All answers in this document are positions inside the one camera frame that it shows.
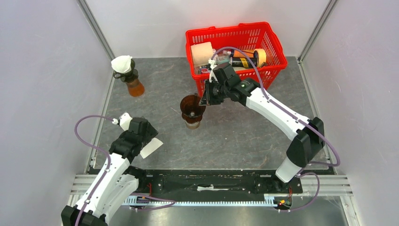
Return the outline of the brown transparent dripper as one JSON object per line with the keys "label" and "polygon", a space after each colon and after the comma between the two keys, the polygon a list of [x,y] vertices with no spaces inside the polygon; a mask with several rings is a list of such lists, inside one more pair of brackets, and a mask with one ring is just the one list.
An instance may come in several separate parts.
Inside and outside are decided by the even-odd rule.
{"label": "brown transparent dripper", "polygon": [[205,105],[200,105],[201,97],[187,95],[180,102],[182,118],[189,124],[200,122],[206,110]]}

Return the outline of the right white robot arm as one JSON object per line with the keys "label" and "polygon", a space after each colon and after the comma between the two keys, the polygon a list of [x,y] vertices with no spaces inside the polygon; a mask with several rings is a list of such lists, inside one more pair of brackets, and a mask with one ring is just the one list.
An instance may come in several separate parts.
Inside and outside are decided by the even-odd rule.
{"label": "right white robot arm", "polygon": [[228,63],[210,68],[200,105],[219,105],[227,98],[239,102],[272,122],[291,140],[286,158],[271,180],[276,192],[285,192],[290,188],[291,179],[324,147],[323,121],[317,117],[311,120],[291,110],[261,88],[259,82],[252,78],[241,79]]}

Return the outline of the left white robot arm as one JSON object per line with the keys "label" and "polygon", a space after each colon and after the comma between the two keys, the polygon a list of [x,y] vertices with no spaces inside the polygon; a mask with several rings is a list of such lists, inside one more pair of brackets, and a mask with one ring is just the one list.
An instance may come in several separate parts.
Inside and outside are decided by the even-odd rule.
{"label": "left white robot arm", "polygon": [[133,118],[128,113],[108,120],[123,132],[104,152],[106,161],[88,190],[75,205],[62,210],[64,226],[106,226],[131,193],[147,188],[145,171],[131,163],[138,155],[146,157],[163,144],[156,138],[157,130],[144,117]]}

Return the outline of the green transparent dripper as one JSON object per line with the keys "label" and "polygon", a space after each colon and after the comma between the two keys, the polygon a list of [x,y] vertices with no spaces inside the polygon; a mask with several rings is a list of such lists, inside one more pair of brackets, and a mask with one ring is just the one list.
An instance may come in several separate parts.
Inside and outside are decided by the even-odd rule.
{"label": "green transparent dripper", "polygon": [[131,83],[134,80],[138,79],[138,70],[135,69],[136,63],[133,59],[131,59],[130,62],[130,71],[126,73],[118,73],[116,71],[113,71],[113,78],[115,79],[120,79],[122,82],[125,83]]}

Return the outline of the white paper coffee filter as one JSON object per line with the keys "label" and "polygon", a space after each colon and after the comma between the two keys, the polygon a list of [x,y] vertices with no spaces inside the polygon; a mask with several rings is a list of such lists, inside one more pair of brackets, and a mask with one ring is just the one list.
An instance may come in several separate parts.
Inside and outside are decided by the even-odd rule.
{"label": "white paper coffee filter", "polygon": [[118,56],[111,61],[112,69],[121,74],[128,73],[132,70],[132,56]]}

